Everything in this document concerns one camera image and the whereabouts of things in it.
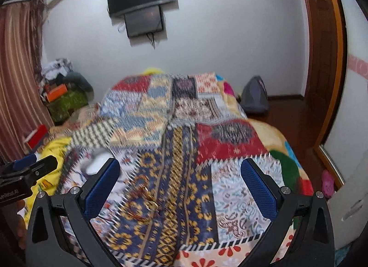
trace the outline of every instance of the pink slipper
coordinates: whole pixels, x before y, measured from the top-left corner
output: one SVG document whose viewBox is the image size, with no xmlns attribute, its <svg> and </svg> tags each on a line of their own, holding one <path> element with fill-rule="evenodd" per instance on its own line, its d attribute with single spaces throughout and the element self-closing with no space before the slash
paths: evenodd
<svg viewBox="0 0 368 267">
<path fill-rule="evenodd" d="M 322 192 L 326 198 L 331 198 L 335 193 L 334 178 L 326 169 L 322 173 Z"/>
</svg>

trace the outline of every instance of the gray bag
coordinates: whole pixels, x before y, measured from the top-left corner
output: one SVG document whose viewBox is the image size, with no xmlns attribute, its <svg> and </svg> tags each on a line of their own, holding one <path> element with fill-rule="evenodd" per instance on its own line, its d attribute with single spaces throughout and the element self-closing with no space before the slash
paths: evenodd
<svg viewBox="0 0 368 267">
<path fill-rule="evenodd" d="M 254 76 L 244 87 L 240 106 L 245 113 L 266 113 L 269 109 L 265 84 L 260 76 Z"/>
</svg>

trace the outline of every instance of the green cloth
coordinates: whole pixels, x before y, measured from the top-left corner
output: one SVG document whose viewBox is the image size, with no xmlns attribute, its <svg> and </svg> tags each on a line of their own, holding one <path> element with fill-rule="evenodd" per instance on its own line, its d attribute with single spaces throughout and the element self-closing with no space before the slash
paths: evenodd
<svg viewBox="0 0 368 267">
<path fill-rule="evenodd" d="M 298 192 L 298 179 L 299 168 L 295 161 L 291 159 L 289 156 L 281 153 L 277 150 L 271 150 L 270 154 L 273 158 L 278 159 L 281 162 L 281 171 L 282 171 L 282 179 L 284 181 L 284 185 L 289 187 L 293 192 Z M 299 228 L 301 218 L 294 217 L 294 229 Z"/>
<path fill-rule="evenodd" d="M 74 111 L 86 105 L 88 105 L 87 96 L 83 91 L 69 90 L 46 106 L 53 121 L 61 123 L 67 120 Z"/>
</svg>

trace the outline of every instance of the wooden door frame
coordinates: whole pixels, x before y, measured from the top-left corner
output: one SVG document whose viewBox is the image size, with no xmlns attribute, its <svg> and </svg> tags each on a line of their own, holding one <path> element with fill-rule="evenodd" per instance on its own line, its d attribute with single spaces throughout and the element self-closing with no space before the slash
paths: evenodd
<svg viewBox="0 0 368 267">
<path fill-rule="evenodd" d="M 309 42 L 310 42 L 310 56 L 309 56 L 309 66 L 308 66 L 308 78 L 307 78 L 307 88 L 305 92 L 305 97 L 308 97 L 310 77 L 312 72 L 312 62 L 313 62 L 313 21 L 310 11 L 309 0 L 305 0 L 308 13 L 308 25 L 309 25 Z M 313 146 L 313 150 L 317 154 L 318 158 L 321 159 L 322 163 L 326 169 L 332 174 L 335 180 L 337 188 L 340 188 L 344 184 L 344 180 L 341 177 L 339 171 L 337 170 L 335 164 L 328 156 L 327 152 L 323 148 L 323 144 L 326 142 L 328 135 L 330 134 L 332 125 L 334 123 L 337 110 L 341 102 L 342 92 L 345 84 L 345 76 L 347 69 L 347 33 L 344 10 L 342 7 L 341 0 L 332 0 L 333 11 L 336 20 L 336 30 L 337 30 L 337 61 L 336 61 L 336 74 L 335 81 L 333 85 L 332 96 L 326 117 L 323 121 L 321 131 L 318 135 L 317 141 Z"/>
</svg>

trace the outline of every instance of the baseboard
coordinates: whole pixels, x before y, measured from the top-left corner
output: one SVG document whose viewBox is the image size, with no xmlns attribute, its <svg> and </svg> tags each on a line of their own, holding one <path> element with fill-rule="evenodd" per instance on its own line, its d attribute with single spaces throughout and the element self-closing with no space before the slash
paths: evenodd
<svg viewBox="0 0 368 267">
<path fill-rule="evenodd" d="M 268 96 L 268 100 L 304 100 L 302 95 L 276 95 L 276 96 Z"/>
<path fill-rule="evenodd" d="M 340 175 L 338 169 L 332 162 L 327 152 L 324 150 L 323 146 L 314 146 L 313 150 L 315 151 L 318 158 L 321 159 L 325 168 L 330 172 L 330 174 L 334 178 L 337 189 L 340 189 L 345 184 L 344 179 Z"/>
</svg>

